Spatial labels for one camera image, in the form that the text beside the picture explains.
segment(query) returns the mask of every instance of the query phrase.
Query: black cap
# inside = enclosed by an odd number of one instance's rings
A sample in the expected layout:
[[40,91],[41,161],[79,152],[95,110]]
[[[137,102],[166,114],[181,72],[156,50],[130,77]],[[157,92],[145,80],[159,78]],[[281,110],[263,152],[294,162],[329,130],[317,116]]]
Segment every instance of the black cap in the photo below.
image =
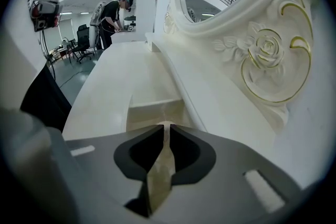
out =
[[133,0],[128,0],[130,2],[130,7],[133,5]]

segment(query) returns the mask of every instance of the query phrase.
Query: black cloth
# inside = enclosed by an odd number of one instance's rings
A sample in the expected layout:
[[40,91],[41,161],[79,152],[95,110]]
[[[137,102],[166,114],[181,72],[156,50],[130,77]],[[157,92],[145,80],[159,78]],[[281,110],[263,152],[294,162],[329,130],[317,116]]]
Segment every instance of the black cloth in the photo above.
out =
[[115,34],[114,27],[104,20],[101,22],[101,25],[99,26],[99,34],[101,40],[103,41],[104,49],[110,47],[112,44],[111,36]]
[[112,20],[115,22],[119,20],[119,11],[120,6],[118,0],[111,1],[104,7],[104,10],[100,16],[100,19],[103,20],[105,17],[111,17]]

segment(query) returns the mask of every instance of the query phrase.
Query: black plastic part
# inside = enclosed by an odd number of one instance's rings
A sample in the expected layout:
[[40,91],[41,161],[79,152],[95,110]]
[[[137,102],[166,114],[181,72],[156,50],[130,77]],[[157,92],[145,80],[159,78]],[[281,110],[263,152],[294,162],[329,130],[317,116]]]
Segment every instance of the black plastic part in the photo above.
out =
[[137,199],[130,200],[126,205],[126,208],[133,212],[148,218],[151,214],[151,206],[149,203],[148,186],[147,183],[142,185],[139,197]]
[[176,125],[170,126],[170,148],[176,170],[172,176],[172,186],[199,182],[216,163],[215,150],[208,143]]
[[147,173],[163,147],[163,125],[122,143],[114,152],[114,161],[130,179],[146,182]]
[[46,126],[63,131],[71,105],[46,65],[30,85],[21,110],[38,117]]

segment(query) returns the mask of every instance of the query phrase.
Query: carved leaf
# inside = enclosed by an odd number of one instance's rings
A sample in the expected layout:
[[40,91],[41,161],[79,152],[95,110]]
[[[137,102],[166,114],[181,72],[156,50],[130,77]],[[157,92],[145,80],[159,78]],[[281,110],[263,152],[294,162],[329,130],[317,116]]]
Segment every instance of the carved leaf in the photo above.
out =
[[213,43],[214,43],[215,50],[217,51],[223,51],[226,49],[224,42],[221,41],[220,39],[215,40]]
[[237,38],[236,37],[224,37],[224,44],[226,48],[237,47]]
[[241,38],[238,38],[237,39],[237,46],[239,49],[241,49],[242,51],[247,51],[247,49],[250,47],[250,44],[249,44],[249,41],[250,40],[243,40]]
[[236,53],[237,49],[238,48],[229,48],[229,49],[224,50],[222,61],[223,62],[229,62],[229,61],[234,60],[235,53]]
[[247,53],[241,49],[236,49],[235,56],[234,56],[234,61],[240,62],[246,57]]
[[247,27],[247,33],[250,36],[255,36],[260,30],[265,29],[265,25],[256,22],[249,22]]

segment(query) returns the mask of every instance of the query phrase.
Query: cable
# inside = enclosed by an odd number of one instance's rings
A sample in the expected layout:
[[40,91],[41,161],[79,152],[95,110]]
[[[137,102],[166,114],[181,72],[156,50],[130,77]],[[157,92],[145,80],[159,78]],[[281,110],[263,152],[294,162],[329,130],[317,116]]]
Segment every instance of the cable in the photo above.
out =
[[70,79],[68,79],[66,82],[64,82],[64,83],[60,86],[60,88],[61,88],[65,83],[67,83],[69,80],[71,80],[75,75],[77,75],[77,74],[79,74],[79,73],[83,73],[83,72],[91,72],[91,71],[90,71],[90,70],[84,70],[84,71],[79,71],[79,72],[77,72],[76,74],[72,75],[72,77],[71,77]]
[[[47,48],[46,37],[44,35],[44,30],[42,30],[42,37],[43,37],[44,46],[45,46],[45,49],[46,49],[46,54],[48,55],[48,58],[49,58],[49,52],[48,52],[48,48]],[[50,62],[51,67],[52,67],[52,72],[54,73],[54,80],[56,81],[55,69],[54,69],[54,65],[52,63],[53,61],[49,60],[49,62]]]
[[41,31],[40,31],[40,40],[38,41],[40,43],[41,51],[43,53],[43,48],[42,48],[42,40],[41,40]]

